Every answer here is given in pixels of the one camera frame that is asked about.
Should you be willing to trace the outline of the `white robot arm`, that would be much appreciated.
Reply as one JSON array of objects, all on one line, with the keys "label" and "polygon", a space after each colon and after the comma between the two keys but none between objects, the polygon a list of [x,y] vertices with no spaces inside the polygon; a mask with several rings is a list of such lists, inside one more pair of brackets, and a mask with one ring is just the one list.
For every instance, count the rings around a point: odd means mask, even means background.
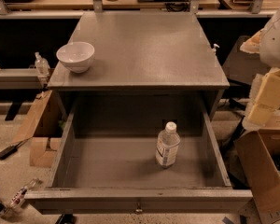
[{"label": "white robot arm", "polygon": [[244,121],[248,130],[264,126],[280,108],[280,8],[259,34],[259,57],[271,69],[252,82]]}]

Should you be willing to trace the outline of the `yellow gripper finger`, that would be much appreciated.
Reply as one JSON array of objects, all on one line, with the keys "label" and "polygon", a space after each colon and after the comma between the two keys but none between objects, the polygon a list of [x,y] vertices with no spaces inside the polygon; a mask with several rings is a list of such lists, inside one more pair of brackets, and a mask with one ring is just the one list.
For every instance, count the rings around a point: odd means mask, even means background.
[{"label": "yellow gripper finger", "polygon": [[261,80],[256,98],[258,105],[271,109],[280,108],[280,69],[272,68]]},{"label": "yellow gripper finger", "polygon": [[274,110],[266,105],[252,104],[247,107],[246,119],[257,125],[264,125],[273,115]]}]

